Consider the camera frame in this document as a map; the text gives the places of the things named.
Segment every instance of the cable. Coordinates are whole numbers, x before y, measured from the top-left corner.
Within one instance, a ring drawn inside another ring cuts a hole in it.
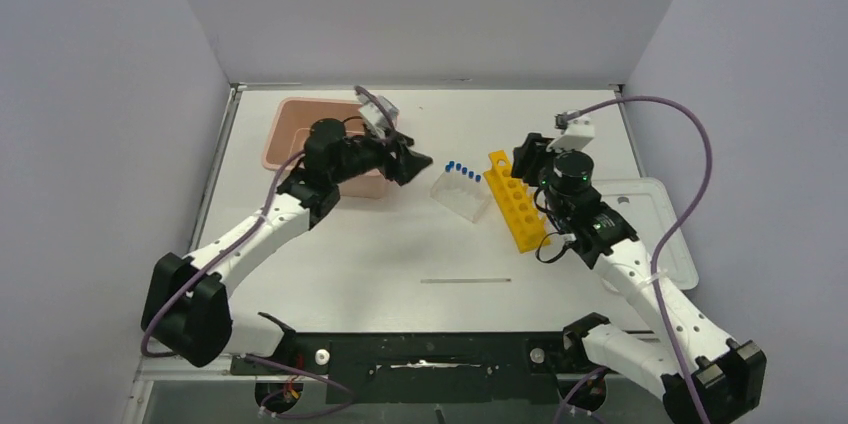
[[[262,210],[260,212],[261,217],[256,219],[256,222],[250,226],[250,229],[247,230],[241,237],[233,241],[228,247],[224,248],[217,256],[213,257],[208,264],[203,266],[202,269],[199,269],[197,272],[191,276],[189,279],[177,292],[171,296],[168,301],[159,309],[153,319],[150,320],[150,324],[147,325],[147,329],[144,330],[144,336],[141,338],[141,354],[145,357],[171,357],[175,356],[174,352],[153,352],[148,349],[148,345],[150,344],[150,338],[153,337],[153,331],[162,321],[162,318],[165,317],[165,314],[174,307],[174,304],[182,299],[183,296],[189,291],[189,289],[194,288],[195,284],[197,284],[203,277],[205,277],[209,271],[211,271],[215,266],[217,266],[221,261],[223,261],[227,256],[229,256],[233,251],[238,249],[242,244],[247,242],[248,239],[253,237],[256,234],[256,231],[262,227],[262,223],[265,221],[265,217],[268,215],[268,211],[271,209],[271,202],[274,200],[274,195],[277,193],[277,182],[279,182],[280,177],[282,177],[283,172],[286,170],[286,166],[294,162],[295,159],[299,158],[303,155],[303,151],[298,151],[289,156],[285,162],[280,165],[280,168],[277,169],[277,172],[274,173],[274,180],[271,182],[271,187],[268,189],[268,194],[265,196],[265,203],[262,205]]]
[[[302,369],[295,369],[294,367],[289,367],[289,366],[286,366],[285,364],[280,364],[278,362],[270,361],[268,359],[265,359],[265,358],[262,358],[262,357],[259,357],[259,356],[254,356],[253,354],[245,355],[244,360],[253,361],[257,364],[262,364],[263,366],[273,367],[275,369],[279,369],[281,371],[288,372],[290,374],[295,374],[295,375],[302,376],[302,377],[308,377],[310,379],[314,379],[316,381],[323,382],[324,384],[326,384],[330,387],[335,387],[336,389],[338,389],[338,390],[340,390],[340,391],[342,391],[345,394],[350,396],[350,400],[347,401],[347,402],[337,404],[333,407],[330,407],[328,409],[323,409],[321,411],[307,412],[307,413],[304,413],[304,414],[293,414],[293,415],[277,414],[277,413],[274,413],[274,412],[267,410],[265,408],[265,404],[267,404],[268,401],[270,401],[271,399],[273,399],[273,398],[279,396],[280,394],[282,394],[283,392],[285,392],[285,387],[283,387],[283,389],[280,390],[280,391],[276,391],[276,392],[272,392],[271,394],[268,394],[259,403],[259,412],[264,411],[266,414],[269,414],[271,417],[274,417],[274,418],[277,418],[277,419],[305,420],[305,419],[314,419],[316,417],[328,416],[330,414],[335,414],[336,412],[339,412],[343,409],[350,407],[350,405],[353,404],[353,402],[356,398],[356,393],[354,393],[352,390],[348,389],[343,384],[339,384],[338,382],[333,381],[331,379],[328,379],[324,376],[320,376],[318,374],[314,374],[314,373],[309,372],[309,371],[304,371]]]
[[[587,382],[589,382],[589,380],[590,380],[590,379],[592,379],[592,377],[594,377],[596,374],[602,374],[602,373],[605,373],[605,372],[607,372],[608,370],[609,370],[609,369],[607,369],[607,368],[606,368],[606,367],[604,367],[604,366],[598,367],[597,369],[595,369],[594,371],[592,371],[592,372],[590,372],[590,373],[586,374],[586,375],[585,375],[585,376],[583,376],[583,377],[582,377],[579,381],[577,381],[577,384],[575,384],[575,385],[574,385],[574,387],[572,387],[572,388],[571,388],[571,390],[570,390],[570,391],[568,391],[568,394],[566,394],[566,395],[565,395],[565,397],[564,397],[564,398],[562,398],[562,400],[561,400],[561,401],[559,401],[559,407],[557,407],[557,412],[556,412],[556,414],[554,414],[554,424],[557,424],[557,423],[560,421],[560,419],[562,418],[563,414],[565,414],[565,410],[566,410],[568,407],[571,407],[571,408],[573,408],[573,409],[577,409],[578,411],[585,412],[585,413],[586,413],[586,415],[588,415],[588,416],[589,416],[589,417],[591,417],[592,419],[594,419],[594,420],[596,420],[596,421],[600,422],[601,424],[606,424],[606,421],[604,421],[604,419],[603,419],[603,418],[601,418],[601,416],[599,416],[599,415],[595,414],[594,412],[590,412],[590,411],[588,411],[588,410],[586,410],[586,409],[582,409],[582,408],[580,408],[580,407],[573,406],[573,405],[569,404],[568,402],[569,402],[569,401],[571,401],[571,398],[572,398],[572,397],[574,397],[574,395],[575,395],[575,394],[577,394],[577,390],[578,390],[578,389],[580,389],[581,387],[583,387],[583,385],[584,385],[584,384],[586,384]]]
[[[552,258],[550,258],[550,259],[542,259],[542,256],[541,256],[541,254],[540,254],[540,253],[542,252],[542,246],[545,244],[545,239],[547,239],[547,238],[549,238],[549,237],[553,236],[554,234],[558,234],[558,235],[559,235],[559,234],[562,234],[562,233],[561,233],[561,232],[559,232],[559,231],[554,231],[554,232],[549,232],[549,233],[547,233],[547,234],[545,235],[545,237],[543,237],[543,238],[542,238],[542,240],[541,240],[541,241],[539,241],[539,246],[538,246],[538,247],[536,247],[536,260],[537,260],[537,261],[539,261],[539,262],[541,262],[542,264],[550,264],[550,263],[552,263],[552,262],[556,262],[556,261],[558,261],[560,258],[562,258],[562,256],[564,256],[564,255],[565,255],[565,253],[566,253],[566,252],[568,252],[568,250],[569,250],[569,249],[571,249],[571,246],[569,246],[569,245],[568,245],[569,243],[568,243],[568,242],[564,242],[564,243],[562,244],[562,249],[560,249],[560,250],[559,250],[559,252],[557,252],[557,253],[556,253],[556,255],[555,255],[554,257],[552,257]]]
[[[705,169],[704,169],[704,178],[701,181],[701,186],[698,188],[698,192],[695,194],[695,197],[692,199],[692,202],[689,206],[686,207],[686,210],[674,221],[674,224],[668,229],[668,231],[663,234],[657,243],[657,247],[654,249],[654,253],[651,256],[651,274],[656,274],[659,269],[659,256],[663,247],[665,247],[666,243],[671,236],[680,229],[680,226],[686,222],[686,219],[692,214],[692,211],[695,210],[695,207],[701,202],[701,199],[704,197],[704,193],[707,191],[707,186],[710,183],[710,177],[712,177],[713,173],[713,148],[712,144],[710,144],[710,138],[707,135],[707,130],[704,127],[704,124],[698,119],[698,116],[695,115],[691,110],[682,104],[672,101],[671,99],[665,99],[663,97],[656,96],[632,96],[632,97],[622,97],[618,99],[610,99],[608,101],[601,102],[599,104],[595,104],[593,106],[589,106],[586,109],[581,111],[577,111],[575,113],[570,114],[567,117],[567,120],[574,119],[576,117],[580,117],[584,114],[589,114],[590,112],[597,111],[598,109],[603,109],[608,106],[616,105],[616,104],[627,104],[630,102],[654,102],[657,104],[663,104],[665,106],[673,107],[678,111],[682,112],[692,121],[692,124],[695,125],[695,128],[698,130],[698,134],[701,136],[701,140],[704,143],[704,153],[706,157]],[[677,336],[675,335],[674,328],[671,325],[671,319],[668,317],[668,309],[666,308],[665,299],[663,299],[662,289],[660,287],[660,279],[657,279],[653,282],[654,286],[654,294],[656,294],[657,304],[660,308],[660,316],[662,317],[663,326],[665,326],[666,334],[668,334],[668,340],[671,341],[671,347],[674,349],[674,356],[677,358],[677,364],[680,367],[680,374],[683,375],[683,381],[686,383],[686,388],[689,390],[689,395],[692,397],[692,404],[695,406],[695,410],[698,412],[698,417],[701,419],[702,424],[710,424],[710,418],[707,416],[707,410],[704,408],[704,404],[701,402],[701,397],[698,395],[697,389],[695,389],[695,382],[692,381],[692,376],[689,374],[689,366],[686,362],[686,358],[683,355],[683,350],[680,347],[680,342],[677,341]]]
[[[303,369],[303,354],[298,354],[295,362],[296,362],[295,365],[294,365],[295,368]],[[289,379],[289,381],[286,383],[286,387],[283,388],[289,394],[291,394],[291,392],[294,391],[294,381],[296,381],[298,377],[300,377],[300,376],[298,376],[296,374],[292,374],[291,379]]]
[[[556,220],[554,220],[553,212],[550,209],[548,209],[547,206],[542,207],[542,206],[539,205],[539,194],[541,194],[541,193],[542,193],[541,187],[537,188],[536,192],[533,193],[533,205],[536,206],[536,210],[538,210],[539,212],[541,212],[542,214],[547,216],[548,221],[551,223],[552,226],[554,226],[554,229],[556,229],[557,232],[559,232],[560,234],[564,234],[562,229],[559,228],[559,225],[557,224]]]

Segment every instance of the plastic bin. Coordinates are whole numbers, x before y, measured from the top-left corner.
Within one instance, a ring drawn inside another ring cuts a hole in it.
[[[283,100],[265,143],[262,166],[276,171],[292,153],[303,149],[303,143],[309,137],[309,128],[313,122],[328,117],[341,121],[347,117],[358,116],[359,106],[356,101],[332,99],[290,97]],[[364,134],[362,121],[359,119],[346,122],[345,127],[349,134]],[[286,170],[290,171],[293,167],[292,164]],[[379,199],[386,194],[388,184],[383,175],[374,170],[343,182],[339,185],[339,192],[343,196]]]

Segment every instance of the clear plastic holder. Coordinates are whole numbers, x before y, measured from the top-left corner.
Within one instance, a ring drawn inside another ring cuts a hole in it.
[[[451,211],[477,222],[492,200],[482,175],[451,161],[430,189],[430,197]]]

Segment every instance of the white wall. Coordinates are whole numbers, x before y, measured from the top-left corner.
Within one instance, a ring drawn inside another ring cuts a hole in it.
[[[671,0],[189,0],[232,81],[605,87]]]
[[[0,0],[0,422],[119,420],[226,95],[185,0]]]
[[[848,0],[674,0],[626,94],[691,106],[716,167],[686,226],[695,300],[769,359],[750,422],[845,422]],[[702,150],[685,118],[628,111],[678,209]]]

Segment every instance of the white plastic tray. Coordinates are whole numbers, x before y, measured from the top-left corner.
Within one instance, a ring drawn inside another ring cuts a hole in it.
[[[677,219],[665,186],[651,178],[594,181],[594,185],[604,201],[636,228],[648,252],[653,254],[660,237]],[[698,272],[679,230],[662,250],[659,267],[680,289],[698,285]]]

